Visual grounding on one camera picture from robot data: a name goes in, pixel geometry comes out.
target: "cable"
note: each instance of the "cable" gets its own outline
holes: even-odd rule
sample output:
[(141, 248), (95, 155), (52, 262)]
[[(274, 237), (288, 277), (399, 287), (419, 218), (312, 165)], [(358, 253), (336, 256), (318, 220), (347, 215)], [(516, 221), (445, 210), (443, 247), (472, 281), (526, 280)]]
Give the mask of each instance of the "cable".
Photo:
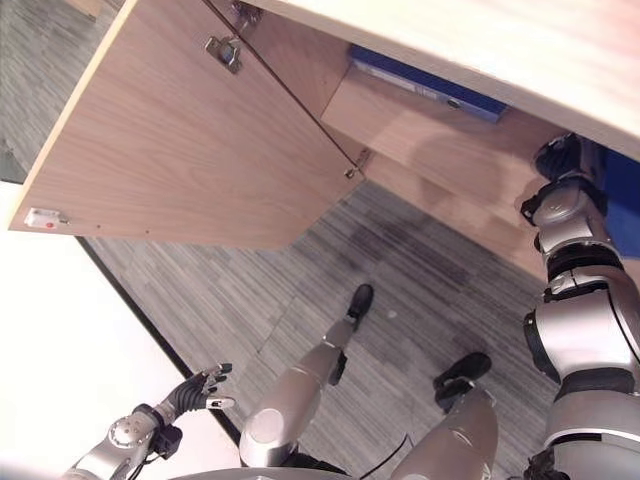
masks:
[(136, 478), (138, 478), (138, 475), (140, 475), (140, 472), (142, 471), (142, 467), (144, 467), (144, 463), (141, 463), (133, 470), (133, 473), (129, 477), (129, 480), (136, 480)]
[(151, 456), (151, 455), (149, 455), (149, 457), (147, 457), (147, 459), (144, 462), (142, 462), (142, 464), (143, 465), (149, 465), (150, 463), (155, 462), (157, 459), (162, 458), (162, 455), (163, 454), (156, 454), (156, 456), (153, 457), (152, 459), (149, 459), (149, 457)]
[(402, 439), (402, 443), (400, 443), (400, 445), (398, 445), (398, 448), (396, 448), (393, 452), (391, 452), (391, 455), (389, 455), (387, 458), (385, 458), (382, 462), (380, 462), (378, 465), (376, 465), (375, 467), (373, 467), (371, 470), (369, 470), (367, 473), (365, 473), (364, 475), (362, 475), (359, 480), (364, 480), (365, 478), (367, 478), (369, 475), (371, 475), (372, 473), (376, 472), (378, 469), (382, 468), (389, 460), (391, 460), (394, 455), (396, 453), (398, 453), (400, 451), (400, 449), (402, 447), (404, 447), (404, 444), (407, 443), (407, 440), (409, 441), (409, 443), (413, 446), (413, 442), (411, 441), (411, 437), (409, 437), (409, 434), (405, 434), (404, 438)]

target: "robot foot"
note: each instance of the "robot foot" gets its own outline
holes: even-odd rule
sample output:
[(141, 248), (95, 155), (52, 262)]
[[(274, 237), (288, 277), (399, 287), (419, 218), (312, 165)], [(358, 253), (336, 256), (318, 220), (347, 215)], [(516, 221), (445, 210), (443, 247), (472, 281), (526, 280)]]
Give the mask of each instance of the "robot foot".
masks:
[(349, 319), (353, 319), (354, 332), (358, 330), (358, 327), (360, 327), (360, 322), (371, 308), (372, 303), (373, 287), (369, 284), (363, 283), (353, 294), (351, 304), (347, 310), (347, 317)]
[(438, 406), (449, 413), (453, 405), (473, 388), (477, 380), (491, 369), (491, 359), (481, 352), (470, 353), (451, 365), (433, 380)]

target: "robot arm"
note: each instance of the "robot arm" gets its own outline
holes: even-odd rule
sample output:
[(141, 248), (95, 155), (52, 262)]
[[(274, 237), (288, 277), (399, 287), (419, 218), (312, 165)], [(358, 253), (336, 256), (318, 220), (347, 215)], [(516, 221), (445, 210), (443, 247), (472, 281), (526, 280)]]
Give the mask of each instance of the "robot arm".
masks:
[(560, 384), (545, 450), (525, 478), (630, 480), (640, 465), (640, 295), (605, 227), (606, 198), (588, 167), (598, 149), (575, 135), (559, 143), (543, 154), (570, 150), (573, 167), (522, 207), (549, 281), (525, 337), (536, 367)]
[(224, 409), (235, 401), (215, 394), (216, 384), (226, 380), (231, 364), (197, 373), (178, 385), (155, 407), (139, 405), (131, 415), (114, 422), (106, 437), (83, 456), (61, 480), (125, 480), (144, 465), (155, 452), (168, 459), (182, 439), (172, 423), (190, 410)]

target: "cabinet hinge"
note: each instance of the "cabinet hinge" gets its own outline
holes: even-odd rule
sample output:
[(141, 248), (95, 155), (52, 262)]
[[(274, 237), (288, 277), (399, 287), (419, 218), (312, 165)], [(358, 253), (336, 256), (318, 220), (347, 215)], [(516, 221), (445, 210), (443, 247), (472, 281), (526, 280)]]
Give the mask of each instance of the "cabinet hinge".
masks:
[(362, 169), (364, 168), (366, 163), (369, 161), (372, 154), (373, 152), (368, 148), (363, 148), (362, 150), (360, 150), (360, 153), (358, 154), (358, 158), (356, 159), (355, 165), (349, 168), (348, 170), (346, 170), (344, 172), (344, 176), (347, 177), (349, 180), (351, 180), (353, 177), (356, 176), (357, 172), (362, 172)]
[(262, 9), (248, 3), (234, 0), (231, 2), (231, 8), (236, 12), (236, 22), (234, 28), (238, 35), (246, 39), (253, 29), (260, 23), (262, 19)]

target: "white wall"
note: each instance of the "white wall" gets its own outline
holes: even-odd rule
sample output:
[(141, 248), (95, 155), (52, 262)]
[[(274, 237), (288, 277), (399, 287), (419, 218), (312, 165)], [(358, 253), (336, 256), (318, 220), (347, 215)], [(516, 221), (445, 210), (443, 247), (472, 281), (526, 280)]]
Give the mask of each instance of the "white wall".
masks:
[[(19, 189), (0, 182), (1, 217)], [(0, 478), (53, 479), (111, 422), (159, 402), (183, 378), (73, 237), (6, 232), (2, 220)], [(177, 425), (178, 453), (140, 479), (239, 465), (208, 412)]]

